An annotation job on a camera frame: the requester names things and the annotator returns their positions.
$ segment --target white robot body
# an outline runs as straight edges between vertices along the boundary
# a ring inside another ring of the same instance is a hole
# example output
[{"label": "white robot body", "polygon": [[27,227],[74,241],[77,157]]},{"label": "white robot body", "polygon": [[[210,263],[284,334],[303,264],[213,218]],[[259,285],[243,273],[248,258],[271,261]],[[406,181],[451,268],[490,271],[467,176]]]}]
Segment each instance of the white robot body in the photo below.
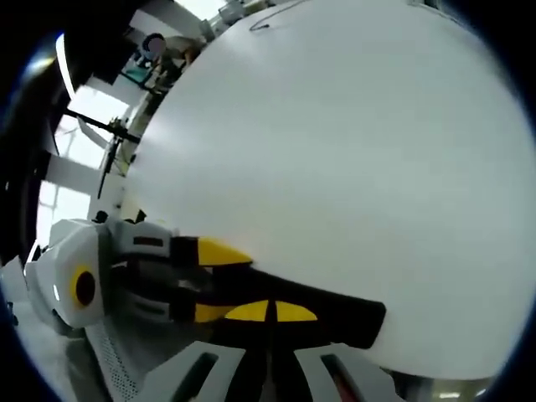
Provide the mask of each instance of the white robot body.
[{"label": "white robot body", "polygon": [[42,302],[46,311],[57,314],[69,327],[82,328],[105,316],[99,231],[107,229],[76,221],[59,224],[72,231],[54,239],[38,264],[27,264],[26,276],[37,303]]}]

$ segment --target metal grate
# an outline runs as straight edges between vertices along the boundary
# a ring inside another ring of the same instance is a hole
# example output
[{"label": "metal grate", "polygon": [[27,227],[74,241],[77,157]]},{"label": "metal grate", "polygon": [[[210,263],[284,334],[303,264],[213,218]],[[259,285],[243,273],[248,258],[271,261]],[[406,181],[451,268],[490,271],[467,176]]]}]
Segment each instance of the metal grate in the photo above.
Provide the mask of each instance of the metal grate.
[{"label": "metal grate", "polygon": [[97,357],[108,392],[114,402],[126,402],[134,398],[139,392],[138,384],[126,370],[117,346],[106,332],[105,323],[99,322],[87,327],[85,332]]}]

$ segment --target yellow circle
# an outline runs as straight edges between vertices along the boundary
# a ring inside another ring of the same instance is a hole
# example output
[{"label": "yellow circle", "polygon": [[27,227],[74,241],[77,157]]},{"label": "yellow circle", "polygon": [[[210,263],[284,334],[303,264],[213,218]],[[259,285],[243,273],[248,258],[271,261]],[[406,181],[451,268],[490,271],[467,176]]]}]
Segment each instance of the yellow circle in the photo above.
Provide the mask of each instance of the yellow circle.
[{"label": "yellow circle", "polygon": [[87,266],[87,265],[78,265],[78,266],[76,266],[75,273],[73,274],[73,277],[70,280],[70,286],[69,286],[70,296],[73,299],[73,302],[75,303],[75,306],[80,308],[80,309],[81,308],[86,308],[88,306],[88,304],[84,304],[84,303],[82,303],[80,301],[78,291],[77,291],[76,287],[78,285],[79,278],[83,274],[85,274],[86,272],[88,274],[90,274],[91,276],[93,276],[93,274],[91,274],[89,266]]}]

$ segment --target yellow marking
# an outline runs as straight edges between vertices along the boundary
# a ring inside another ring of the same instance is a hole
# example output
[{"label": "yellow marking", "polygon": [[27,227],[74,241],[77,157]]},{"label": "yellow marking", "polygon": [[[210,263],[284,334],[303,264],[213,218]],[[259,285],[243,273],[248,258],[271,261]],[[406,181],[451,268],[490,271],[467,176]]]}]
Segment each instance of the yellow marking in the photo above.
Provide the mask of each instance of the yellow marking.
[{"label": "yellow marking", "polygon": [[251,258],[216,239],[198,238],[198,259],[201,266],[250,263]]},{"label": "yellow marking", "polygon": [[225,316],[235,306],[208,306],[206,304],[195,305],[195,322],[211,322]]},{"label": "yellow marking", "polygon": [[256,301],[255,303],[244,304],[231,310],[225,315],[229,320],[256,321],[263,322],[266,318],[268,301]]},{"label": "yellow marking", "polygon": [[78,300],[78,296],[76,294],[76,282],[78,281],[78,278],[84,273],[89,272],[91,274],[90,267],[87,265],[77,265],[75,269],[75,274],[70,280],[70,296],[73,299],[73,302],[75,302],[75,306],[78,308],[85,308],[87,306],[84,306],[82,303],[80,303],[80,300]]},{"label": "yellow marking", "polygon": [[278,322],[316,321],[318,319],[314,313],[296,304],[276,301],[276,309]]}]

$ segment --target window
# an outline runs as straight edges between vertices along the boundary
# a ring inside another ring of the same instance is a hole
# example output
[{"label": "window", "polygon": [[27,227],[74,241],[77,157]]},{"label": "window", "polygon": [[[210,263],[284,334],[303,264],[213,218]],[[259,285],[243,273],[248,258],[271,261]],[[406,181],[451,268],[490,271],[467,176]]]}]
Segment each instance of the window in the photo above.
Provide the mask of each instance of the window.
[{"label": "window", "polygon": [[[76,91],[69,108],[102,123],[109,123],[114,117],[122,117],[128,105],[116,98],[93,88],[83,86]],[[91,127],[106,142],[112,135],[101,128]],[[80,130],[78,121],[71,116],[63,116],[54,134],[59,155],[90,168],[98,169],[105,156],[105,150],[96,145]]]},{"label": "window", "polygon": [[227,2],[225,0],[174,0],[186,8],[197,18],[210,20],[218,15],[218,10],[224,7]]},{"label": "window", "polygon": [[62,219],[87,219],[90,195],[49,182],[41,182],[37,209],[37,241],[49,243],[52,226]]}]

